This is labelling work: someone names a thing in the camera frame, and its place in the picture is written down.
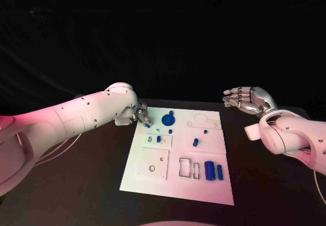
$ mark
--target blue object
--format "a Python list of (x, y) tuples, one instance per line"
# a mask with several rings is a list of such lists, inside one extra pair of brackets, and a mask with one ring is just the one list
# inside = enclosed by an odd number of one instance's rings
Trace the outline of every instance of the blue object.
[(193, 145), (194, 145), (194, 147), (198, 146), (198, 139), (194, 140), (194, 144)]
[(169, 114), (167, 114), (162, 117), (162, 123), (167, 126), (172, 126), (175, 124), (175, 116), (174, 116), (174, 111), (169, 112)]
[(220, 180), (223, 180), (223, 166), (218, 165), (218, 175), (220, 175)]
[(207, 175), (207, 180), (217, 180), (217, 178), (216, 178), (216, 167), (214, 167), (213, 161), (206, 162), (206, 175)]

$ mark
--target cable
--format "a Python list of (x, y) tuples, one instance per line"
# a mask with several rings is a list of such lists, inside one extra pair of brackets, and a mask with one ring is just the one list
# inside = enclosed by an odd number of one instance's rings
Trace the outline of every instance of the cable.
[(51, 152), (51, 153), (48, 153), (45, 156), (43, 156), (41, 158), (40, 158), (40, 160), (38, 161), (41, 161), (44, 158), (47, 158), (61, 147), (63, 147), (63, 145), (66, 144), (68, 142), (68, 139), (61, 143), (61, 145), (57, 147), (57, 149)]
[(322, 199), (324, 199), (324, 201), (325, 201), (325, 198), (324, 198), (324, 195), (322, 195), (322, 192), (321, 192), (321, 189), (319, 189), (319, 185), (318, 185), (317, 171), (315, 171), (315, 182), (317, 182), (317, 186), (318, 186), (318, 192), (319, 192), (321, 197), (322, 197)]
[[(68, 146), (68, 148), (66, 149), (66, 151), (67, 151), (67, 150), (70, 149), (70, 147), (76, 144), (76, 142), (77, 142), (77, 140), (79, 140), (79, 138), (80, 138), (81, 135), (83, 135), (83, 134), (79, 135), (77, 139), (74, 140), (73, 144)], [(53, 158), (47, 159), (45, 161), (40, 162), (35, 166), (38, 166), (40, 164), (43, 164), (43, 163), (51, 161), (53, 159), (55, 159), (60, 155), (63, 155), (63, 154), (66, 153), (66, 151), (61, 152), (55, 157), (53, 157)]]

